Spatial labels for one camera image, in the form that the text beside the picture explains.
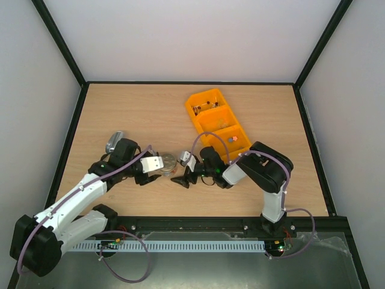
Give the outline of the metal scoop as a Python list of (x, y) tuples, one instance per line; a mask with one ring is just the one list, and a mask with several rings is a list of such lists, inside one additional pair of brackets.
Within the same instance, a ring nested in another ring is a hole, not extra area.
[(108, 140), (105, 146), (105, 152), (110, 154), (114, 151), (117, 146), (117, 143), (124, 137), (123, 131), (116, 131)]

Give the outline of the yellow star candy bin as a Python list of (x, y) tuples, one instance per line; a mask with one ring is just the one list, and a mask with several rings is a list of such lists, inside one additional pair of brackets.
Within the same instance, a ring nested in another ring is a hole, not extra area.
[(240, 153), (247, 151), (251, 146), (250, 140), (239, 125), (215, 131), (214, 134), (222, 139), (225, 145), (217, 137), (210, 134), (205, 136), (204, 145), (212, 146), (225, 163), (228, 162), (227, 157), (229, 157), (230, 161), (233, 161)]

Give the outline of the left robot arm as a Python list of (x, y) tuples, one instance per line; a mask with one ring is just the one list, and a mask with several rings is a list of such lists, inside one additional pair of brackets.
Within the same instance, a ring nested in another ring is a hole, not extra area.
[(10, 256), (20, 275), (32, 272), (45, 276), (72, 247), (105, 229), (112, 230), (117, 213), (97, 205), (85, 216), (80, 213), (126, 178), (146, 185), (160, 177), (162, 157), (151, 146), (141, 149), (137, 142), (121, 138), (111, 151), (93, 163), (84, 177), (61, 199), (30, 217), (21, 216), (13, 231)]

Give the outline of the yellow lollipop bin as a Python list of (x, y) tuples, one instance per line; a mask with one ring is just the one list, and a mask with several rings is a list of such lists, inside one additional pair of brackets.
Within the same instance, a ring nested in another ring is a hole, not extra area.
[(203, 111), (223, 105), (227, 105), (227, 101), (219, 89), (210, 89), (192, 94), (185, 102), (185, 108), (192, 117), (196, 117)]

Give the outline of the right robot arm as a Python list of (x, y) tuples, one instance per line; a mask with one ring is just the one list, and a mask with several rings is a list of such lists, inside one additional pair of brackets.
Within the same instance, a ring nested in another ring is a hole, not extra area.
[(198, 178), (211, 178), (222, 189), (229, 189), (248, 177), (263, 191), (260, 227), (267, 235), (277, 235), (283, 229), (286, 188), (294, 169), (292, 161), (271, 147), (257, 141), (226, 164), (212, 146), (200, 151), (201, 160), (188, 151), (180, 155), (185, 171), (171, 181), (189, 188)]

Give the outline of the clear glass jar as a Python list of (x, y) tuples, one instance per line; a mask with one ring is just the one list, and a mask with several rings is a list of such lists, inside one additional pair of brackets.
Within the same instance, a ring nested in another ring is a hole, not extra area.
[(173, 175), (175, 175), (176, 174), (176, 172), (177, 172), (177, 167), (174, 167), (174, 168), (172, 168), (172, 169), (168, 169), (168, 168), (162, 168), (161, 170), (160, 170), (160, 172), (161, 172), (161, 174), (163, 175), (163, 176), (166, 176), (166, 177), (171, 177), (171, 176), (173, 176)]

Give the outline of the gold jar lid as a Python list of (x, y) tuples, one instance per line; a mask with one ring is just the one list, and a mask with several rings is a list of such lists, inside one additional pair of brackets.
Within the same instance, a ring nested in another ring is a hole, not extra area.
[(169, 172), (175, 169), (177, 165), (177, 159), (173, 154), (164, 153), (161, 155), (163, 168), (161, 169), (163, 172)]

